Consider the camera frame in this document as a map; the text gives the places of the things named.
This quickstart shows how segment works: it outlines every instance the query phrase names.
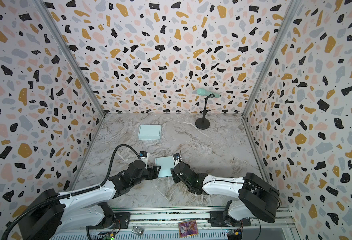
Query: marble floor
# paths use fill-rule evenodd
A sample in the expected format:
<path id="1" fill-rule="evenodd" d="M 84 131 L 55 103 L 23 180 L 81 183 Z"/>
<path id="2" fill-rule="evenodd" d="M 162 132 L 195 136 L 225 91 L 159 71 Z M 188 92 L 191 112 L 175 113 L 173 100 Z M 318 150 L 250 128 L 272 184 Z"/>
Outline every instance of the marble floor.
<path id="1" fill-rule="evenodd" d="M 194 122 L 201 114 L 107 114 L 87 162 L 75 185 L 80 189 L 100 183 L 106 174 L 115 147 L 121 143 L 137 152 L 150 153 L 148 165 L 157 157 L 171 156 L 181 151 L 182 160 L 195 172 L 218 177 L 240 177 L 247 172 L 259 176 L 255 157 L 246 136 L 240 114 L 207 114 L 210 128 L 198 129 Z M 161 139 L 139 141 L 141 124 L 161 124 Z M 121 147 L 113 161 L 111 174 L 127 169 L 136 160 L 135 154 Z M 108 201 L 113 208 L 171 207 L 171 206 L 225 206 L 231 197 L 223 195 L 195 195 L 172 177 L 144 180 L 129 193 Z"/>

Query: terrazzo wallpaper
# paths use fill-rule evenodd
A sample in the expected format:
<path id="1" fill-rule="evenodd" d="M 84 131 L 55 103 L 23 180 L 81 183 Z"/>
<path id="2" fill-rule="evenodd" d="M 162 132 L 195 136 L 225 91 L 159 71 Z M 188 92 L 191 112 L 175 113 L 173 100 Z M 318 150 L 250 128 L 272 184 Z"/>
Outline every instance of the terrazzo wallpaper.
<path id="1" fill-rule="evenodd" d="M 352 0 L 305 1 L 247 114 L 302 239 L 352 240 Z"/>
<path id="2" fill-rule="evenodd" d="M 0 0 L 0 237 L 39 193 L 68 188 L 101 119 L 31 3 Z"/>
<path id="3" fill-rule="evenodd" d="M 46 0 L 106 112 L 241 113 L 287 0 Z"/>

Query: black cable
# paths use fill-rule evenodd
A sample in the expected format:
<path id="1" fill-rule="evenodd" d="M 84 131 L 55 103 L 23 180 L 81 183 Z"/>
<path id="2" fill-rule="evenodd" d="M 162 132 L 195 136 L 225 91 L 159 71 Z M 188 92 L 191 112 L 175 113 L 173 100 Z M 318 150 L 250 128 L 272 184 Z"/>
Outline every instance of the black cable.
<path id="1" fill-rule="evenodd" d="M 120 144 L 118 145 L 115 150 L 113 151 L 112 153 L 112 156 L 111 156 L 111 161 L 109 162 L 109 167 L 108 167 L 108 171 L 107 171 L 107 174 L 105 176 L 105 179 L 103 180 L 103 182 L 99 185 L 99 186 L 94 186 L 94 187 L 90 187 L 88 189 L 85 189 L 85 190 L 81 190 L 81 191 L 77 191 L 77 192 L 74 192 L 72 194 L 65 194 L 65 195 L 60 195 L 58 197 L 53 197 L 53 198 L 50 198 L 50 199 L 46 199 L 45 201 L 41 202 L 41 203 L 38 203 L 36 205 L 34 205 L 33 207 L 31 207 L 30 209 L 24 211 L 23 213 L 21 213 L 13 222 L 11 222 L 9 224 L 9 226 L 5 229 L 2 237 L 1 237 L 1 240 L 7 240 L 8 239 L 8 236 L 10 234 L 10 231 L 12 230 L 12 228 L 14 228 L 16 226 L 16 224 L 22 219 L 24 218 L 26 215 L 28 215 L 30 212 L 32 211 L 35 211 L 36 209 L 39 209 L 41 207 L 44 207 L 45 205 L 51 203 L 51 202 L 54 202 L 54 201 L 57 201 L 57 200 L 60 200 L 60 199 L 64 199 L 64 198 L 69 198 L 70 196 L 76 196 L 76 195 L 80 195 L 80 194 L 83 194 L 83 193 L 86 193 L 86 192 L 90 192 L 90 191 L 93 191 L 93 190 L 96 190 L 96 189 L 99 189 L 100 187 L 102 187 L 106 181 L 108 180 L 108 177 L 109 177 L 109 174 L 111 173 L 111 168 L 112 168 L 112 163 L 113 163 L 113 159 L 115 157 L 115 154 L 117 152 L 117 149 L 119 149 L 120 147 L 128 147 L 130 148 L 137 156 L 137 158 L 139 160 L 140 159 L 140 156 L 139 154 L 129 145 L 126 145 L 126 144 Z M 87 237 L 89 240 L 91 240 L 91 237 L 89 235 L 89 226 L 86 227 L 87 229 Z"/>
<path id="2" fill-rule="evenodd" d="M 92 240 L 91 235 L 89 234 L 89 226 L 86 226 L 85 229 L 87 230 L 87 238 L 88 238 L 88 240 Z"/>
<path id="3" fill-rule="evenodd" d="M 258 224 L 260 225 L 260 231 L 258 232 L 258 236 L 256 237 L 255 240 L 258 239 L 258 237 L 260 237 L 260 234 L 261 234 L 261 223 L 260 223 L 260 219 L 257 219 L 258 220 Z"/>
<path id="4" fill-rule="evenodd" d="M 10 234 L 10 231 L 12 230 L 12 228 L 14 228 L 16 226 L 16 224 L 23 218 L 25 217 L 27 214 L 29 214 L 30 212 L 39 209 L 45 205 L 47 205 L 48 203 L 54 202 L 54 201 L 58 201 L 60 199 L 64 199 L 64 198 L 68 198 L 70 195 L 69 194 L 65 194 L 65 195 L 61 195 L 58 197 L 53 197 L 51 199 L 47 199 L 39 204 L 34 205 L 33 207 L 31 207 L 30 209 L 24 211 L 22 214 L 20 214 L 13 222 L 10 223 L 10 225 L 6 228 L 6 230 L 4 231 L 1 240 L 7 240 L 8 236 Z"/>
<path id="5" fill-rule="evenodd" d="M 107 232 L 106 234 L 103 234 L 104 236 L 113 233 L 113 231 L 116 229 L 116 225 L 117 225 L 116 220 L 113 223 L 114 223 L 113 229 Z"/>
<path id="6" fill-rule="evenodd" d="M 236 182 L 231 182 L 231 181 L 226 181 L 226 180 L 215 179 L 215 180 L 211 180 L 211 181 L 209 181 L 209 182 L 204 183 L 204 185 L 202 185 L 202 188 L 203 188 L 206 184 L 208 184 L 208 183 L 210 183 L 210 182 L 215 182 L 215 181 L 236 183 Z M 259 189 L 264 190 L 265 192 L 267 192 L 267 193 L 269 193 L 270 195 L 272 195 L 272 197 L 274 197 L 274 198 L 278 201 L 278 207 L 277 207 L 277 208 L 278 208 L 278 209 L 280 208 L 280 200 L 279 200 L 276 196 L 274 196 L 272 193 L 270 193 L 270 192 L 268 192 L 267 190 L 265 190 L 264 188 L 259 187 L 259 186 L 256 186 L 256 185 L 252 185 L 252 184 L 249 184 L 249 183 L 246 183 L 246 182 L 238 182 L 238 183 L 239 183 L 239 184 L 250 185 L 250 186 L 257 187 L 257 188 L 259 188 Z"/>
<path id="7" fill-rule="evenodd" d="M 106 176 L 103 180 L 103 182 L 100 184 L 100 186 L 102 187 L 106 181 L 108 180 L 109 178 L 109 174 L 111 173 L 111 168 L 112 168 L 112 163 L 113 163 L 113 159 L 115 158 L 115 154 L 117 152 L 117 149 L 119 149 L 120 147 L 128 147 L 130 148 L 137 156 L 137 158 L 140 160 L 140 156 L 139 154 L 137 154 L 137 152 L 133 149 L 133 147 L 129 146 L 129 145 L 126 145 L 126 144 L 120 144 L 119 146 L 117 146 L 114 150 L 113 150 L 113 153 L 112 153 L 112 156 L 111 156 L 111 161 L 109 162 L 109 166 L 108 166 L 108 171 L 106 172 Z"/>

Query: metal fitting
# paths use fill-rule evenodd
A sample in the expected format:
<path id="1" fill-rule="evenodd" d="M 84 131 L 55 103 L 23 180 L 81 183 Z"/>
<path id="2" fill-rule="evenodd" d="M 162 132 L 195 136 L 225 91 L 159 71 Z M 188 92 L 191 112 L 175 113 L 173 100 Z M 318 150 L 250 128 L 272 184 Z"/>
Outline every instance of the metal fitting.
<path id="1" fill-rule="evenodd" d="M 132 233 L 141 236 L 144 233 L 144 229 L 140 228 L 139 226 L 133 226 Z"/>

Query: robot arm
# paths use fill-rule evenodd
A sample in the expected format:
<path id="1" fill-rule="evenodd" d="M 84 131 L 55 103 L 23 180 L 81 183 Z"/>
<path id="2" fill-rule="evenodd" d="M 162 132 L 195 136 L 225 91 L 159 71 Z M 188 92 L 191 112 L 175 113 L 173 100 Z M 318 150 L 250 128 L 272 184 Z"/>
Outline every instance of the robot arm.
<path id="1" fill-rule="evenodd" d="M 274 223 L 279 191 L 257 175 L 248 172 L 245 177 L 224 178 L 195 173 L 188 164 L 181 161 L 178 153 L 173 157 L 175 167 L 171 173 L 175 183 L 182 181 L 191 193 L 197 195 L 222 194 L 239 199 L 228 202 L 223 216 L 226 223 L 234 226 L 246 217 L 257 217 Z"/>
<path id="2" fill-rule="evenodd" d="M 140 152 L 141 160 L 135 160 L 128 169 L 108 178 L 103 186 L 96 184 L 84 189 L 59 192 L 48 189 L 42 192 L 27 210 L 47 199 L 69 195 L 36 209 L 19 221 L 24 240 L 50 239 L 53 235 L 84 226 L 108 228 L 116 224 L 115 214 L 106 201 L 119 197 L 142 180 L 156 179 L 160 166 L 147 167 L 149 154 Z"/>

